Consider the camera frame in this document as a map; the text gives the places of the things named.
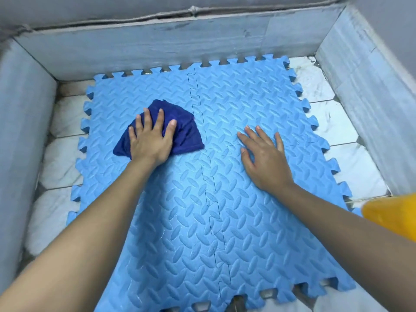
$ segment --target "white marble tile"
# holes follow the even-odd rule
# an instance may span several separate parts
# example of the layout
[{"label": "white marble tile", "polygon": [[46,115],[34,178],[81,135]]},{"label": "white marble tile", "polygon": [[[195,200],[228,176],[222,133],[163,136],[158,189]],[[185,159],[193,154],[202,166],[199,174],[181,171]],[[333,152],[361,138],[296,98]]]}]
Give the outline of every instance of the white marble tile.
[{"label": "white marble tile", "polygon": [[75,168],[76,158],[85,159],[78,151],[80,136],[58,138],[45,149],[39,182],[46,189],[82,184],[82,175]]},{"label": "white marble tile", "polygon": [[333,146],[325,158],[336,158],[341,171],[334,175],[339,183],[346,181],[352,192],[351,200],[383,196],[387,186],[367,149],[358,143]]},{"label": "white marble tile", "polygon": [[311,67],[315,65],[315,62],[316,62],[315,57],[294,57],[294,58],[289,58],[289,60],[290,60],[289,68]]},{"label": "white marble tile", "polygon": [[334,100],[313,103],[306,116],[312,115],[319,123],[315,133],[325,138],[330,146],[357,141],[358,133],[340,103]]},{"label": "white marble tile", "polygon": [[340,292],[325,287],[327,295],[318,297],[314,312],[387,312],[375,299],[357,284],[354,290]]},{"label": "white marble tile", "polygon": [[81,119],[89,118],[84,112],[84,102],[89,100],[86,95],[61,98],[54,107],[50,133],[57,138],[84,134]]},{"label": "white marble tile", "polygon": [[295,83],[302,84],[302,99],[308,99],[310,103],[328,101],[335,97],[330,84],[318,67],[294,68],[297,78]]},{"label": "white marble tile", "polygon": [[94,85],[94,80],[61,82],[58,91],[61,96],[84,95],[87,87]]},{"label": "white marble tile", "polygon": [[24,242],[32,255],[38,256],[65,228],[68,212],[80,209],[70,198],[68,187],[47,190],[35,201]]},{"label": "white marble tile", "polygon": [[279,304],[275,299],[265,299],[265,305],[260,309],[248,310],[250,312],[312,312],[300,300]]}]

